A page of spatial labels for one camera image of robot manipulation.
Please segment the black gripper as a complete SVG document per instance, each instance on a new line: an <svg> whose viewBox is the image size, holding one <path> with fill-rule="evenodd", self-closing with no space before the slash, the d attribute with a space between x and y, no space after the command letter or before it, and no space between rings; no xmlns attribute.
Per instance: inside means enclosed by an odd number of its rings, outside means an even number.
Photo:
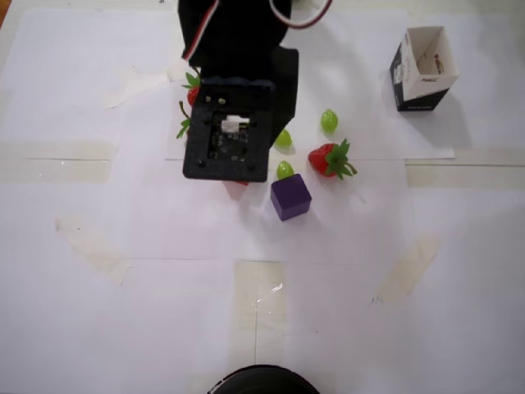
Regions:
<svg viewBox="0 0 525 394"><path fill-rule="evenodd" d="M274 45L201 46L190 58L201 94L274 94L271 144L295 115L299 53Z"/></svg>

